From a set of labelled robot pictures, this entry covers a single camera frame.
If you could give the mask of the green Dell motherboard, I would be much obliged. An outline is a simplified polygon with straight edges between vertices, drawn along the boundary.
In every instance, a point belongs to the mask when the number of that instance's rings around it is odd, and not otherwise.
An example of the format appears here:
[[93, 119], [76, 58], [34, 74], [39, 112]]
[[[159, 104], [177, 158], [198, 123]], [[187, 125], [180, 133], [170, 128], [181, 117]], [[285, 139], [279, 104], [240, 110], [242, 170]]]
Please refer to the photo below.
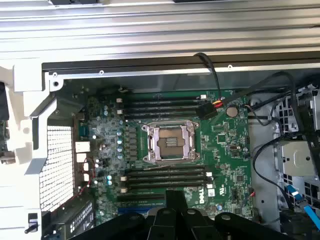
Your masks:
[[[164, 199], [119, 202], [117, 196], [141, 194], [166, 194], [166, 191], [183, 191], [190, 208], [203, 210], [211, 219], [222, 212], [230, 212], [241, 217], [253, 217], [253, 203], [250, 163], [250, 137], [248, 113], [244, 109], [245, 98], [233, 101], [229, 106], [237, 106], [237, 117], [228, 117], [226, 107], [220, 106], [215, 116], [200, 119], [195, 111], [147, 113], [179, 114], [195, 113], [195, 117], [125, 119], [125, 101], [117, 103], [116, 98], [145, 99], [169, 97], [195, 97], [206, 95], [208, 100], [184, 100], [175, 102], [204, 102], [198, 106], [148, 107], [148, 108], [197, 108], [218, 102], [216, 90], [194, 90], [174, 92], [131, 93], [120, 91], [116, 94], [90, 96], [76, 119], [77, 141], [88, 144], [85, 169], [91, 173], [92, 193], [95, 201], [95, 215], [98, 224], [120, 216], [118, 208], [165, 206]], [[143, 161], [148, 153], [147, 133], [141, 127], [151, 122], [190, 120], [199, 124], [196, 130], [196, 151], [200, 158], [190, 163], [151, 164]], [[126, 171], [163, 168], [205, 168], [209, 178], [205, 184], [213, 188], [179, 187], [157, 189], [134, 189], [120, 193], [121, 187], [129, 187], [120, 177], [129, 176]]]

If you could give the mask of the black RAM slot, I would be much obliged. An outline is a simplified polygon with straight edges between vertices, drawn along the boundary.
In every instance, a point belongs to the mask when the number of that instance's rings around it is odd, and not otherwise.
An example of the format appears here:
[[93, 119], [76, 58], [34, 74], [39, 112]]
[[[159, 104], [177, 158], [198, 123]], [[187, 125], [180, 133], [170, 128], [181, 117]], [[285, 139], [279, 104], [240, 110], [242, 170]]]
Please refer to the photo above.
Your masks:
[[175, 101], [202, 101], [202, 100], [208, 100], [206, 98], [206, 95], [200, 95], [200, 96], [183, 96], [183, 97], [149, 97], [149, 98], [124, 98], [124, 97], [117, 97], [115, 101], [117, 103], [124, 103], [124, 102], [175, 102]]
[[186, 113], [168, 113], [168, 114], [129, 114], [125, 115], [124, 118], [128, 120], [139, 120], [139, 119], [173, 119], [173, 118], [188, 118], [196, 117], [197, 115], [193, 112]]
[[197, 181], [206, 181], [209, 176], [205, 172], [174, 172], [160, 174], [156, 172], [151, 175], [126, 175], [121, 176], [121, 182], [161, 182], [161, 181], [187, 181], [187, 180], [197, 180]]
[[127, 170], [126, 174], [133, 175], [148, 175], [148, 174], [175, 174], [175, 173], [198, 173], [204, 172], [203, 167], [167, 167], [167, 168], [152, 168], [149, 170]]
[[207, 183], [207, 179], [206, 178], [195, 178], [195, 179], [182, 179], [182, 178], [176, 178], [176, 179], [137, 179], [135, 181], [133, 180], [127, 180], [125, 182], [126, 185], [128, 186], [139, 186], [139, 185], [166, 185], [166, 184], [180, 184], [180, 183], [184, 183], [184, 184], [191, 184], [191, 183], [201, 183], [201, 184], [205, 184]]
[[152, 190], [152, 189], [175, 189], [175, 188], [186, 188], [186, 187], [208, 187], [209, 189], [213, 188], [213, 184], [201, 184], [200, 182], [191, 183], [191, 184], [184, 184], [184, 183], [177, 183], [177, 184], [145, 184], [145, 185], [135, 185], [129, 187], [121, 187], [119, 192], [121, 194], [128, 193], [130, 190]]
[[155, 113], [171, 113], [171, 112], [195, 112], [196, 107], [191, 107], [191, 108], [127, 108], [127, 109], [122, 109], [123, 114], [155, 114]]
[[156, 107], [189, 107], [200, 106], [203, 101], [173, 101], [173, 102], [133, 102], [123, 105], [125, 109], [129, 108], [156, 108]]

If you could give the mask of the round coin cell battery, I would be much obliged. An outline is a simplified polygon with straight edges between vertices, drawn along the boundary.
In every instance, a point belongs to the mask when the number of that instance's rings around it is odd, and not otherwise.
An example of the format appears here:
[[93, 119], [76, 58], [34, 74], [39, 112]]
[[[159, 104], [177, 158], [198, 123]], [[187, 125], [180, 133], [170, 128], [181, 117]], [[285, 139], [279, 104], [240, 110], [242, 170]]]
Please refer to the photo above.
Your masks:
[[237, 106], [232, 105], [226, 108], [225, 113], [228, 117], [235, 118], [238, 116], [239, 110]]

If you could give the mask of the long black expansion slot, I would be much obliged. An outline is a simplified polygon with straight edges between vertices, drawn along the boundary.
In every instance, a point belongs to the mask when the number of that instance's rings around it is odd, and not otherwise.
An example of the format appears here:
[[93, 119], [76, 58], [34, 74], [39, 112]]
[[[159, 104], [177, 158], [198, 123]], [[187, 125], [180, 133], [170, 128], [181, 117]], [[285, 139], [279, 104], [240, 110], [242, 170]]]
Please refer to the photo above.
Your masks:
[[118, 202], [136, 202], [136, 201], [163, 200], [164, 198], [165, 198], [165, 194], [164, 193], [130, 194], [130, 195], [118, 195], [116, 197]]

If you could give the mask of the blue expansion slot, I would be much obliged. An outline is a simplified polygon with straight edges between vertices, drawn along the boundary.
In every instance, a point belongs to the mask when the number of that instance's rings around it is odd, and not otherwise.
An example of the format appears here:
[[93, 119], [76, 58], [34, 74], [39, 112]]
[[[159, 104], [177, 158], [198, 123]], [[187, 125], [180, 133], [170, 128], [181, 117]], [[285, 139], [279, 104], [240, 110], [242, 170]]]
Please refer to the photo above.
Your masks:
[[155, 206], [145, 206], [145, 207], [119, 207], [117, 209], [117, 213], [119, 215], [127, 214], [127, 213], [139, 213], [139, 214], [145, 214], [149, 210], [156, 208]]

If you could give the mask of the open grey PC case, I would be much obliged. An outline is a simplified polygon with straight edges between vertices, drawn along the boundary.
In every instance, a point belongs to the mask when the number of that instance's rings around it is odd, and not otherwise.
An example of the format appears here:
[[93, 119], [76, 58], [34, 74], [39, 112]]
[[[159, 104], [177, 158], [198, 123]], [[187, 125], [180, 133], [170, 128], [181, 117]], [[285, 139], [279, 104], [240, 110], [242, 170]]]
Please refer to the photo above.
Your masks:
[[[77, 137], [76, 120], [89, 97], [120, 91], [217, 91], [217, 103], [196, 109], [200, 119], [214, 117], [219, 107], [237, 99], [246, 100], [253, 217], [239, 216], [294, 240], [320, 240], [320, 52], [223, 57], [196, 53], [48, 62], [42, 68], [58, 72], [64, 87], [57, 94], [59, 114], [47, 127], [48, 157], [26, 171], [36, 178], [39, 207], [39, 213], [28, 215], [27, 236], [38, 234], [41, 240], [42, 212], [82, 196], [93, 198], [94, 227], [109, 221], [97, 223], [91, 172], [85, 169], [89, 145]], [[284, 174], [284, 141], [307, 142], [315, 176]]]

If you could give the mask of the metal CPU socket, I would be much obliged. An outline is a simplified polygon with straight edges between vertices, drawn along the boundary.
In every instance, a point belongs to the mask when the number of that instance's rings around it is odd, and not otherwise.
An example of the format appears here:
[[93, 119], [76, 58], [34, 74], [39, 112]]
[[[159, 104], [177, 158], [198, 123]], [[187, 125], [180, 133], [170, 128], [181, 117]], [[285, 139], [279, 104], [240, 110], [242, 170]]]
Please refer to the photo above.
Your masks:
[[153, 165], [192, 163], [200, 158], [196, 151], [196, 130], [191, 120], [154, 121], [141, 130], [147, 134], [147, 155], [142, 160]]

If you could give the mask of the silver metal drive bracket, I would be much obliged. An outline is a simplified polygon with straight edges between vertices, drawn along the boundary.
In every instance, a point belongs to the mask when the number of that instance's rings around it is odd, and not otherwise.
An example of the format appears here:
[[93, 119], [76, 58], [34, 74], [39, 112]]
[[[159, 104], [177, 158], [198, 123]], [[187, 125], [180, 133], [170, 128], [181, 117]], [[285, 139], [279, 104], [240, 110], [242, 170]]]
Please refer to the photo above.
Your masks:
[[283, 141], [280, 146], [283, 173], [292, 177], [312, 177], [316, 168], [306, 141]]

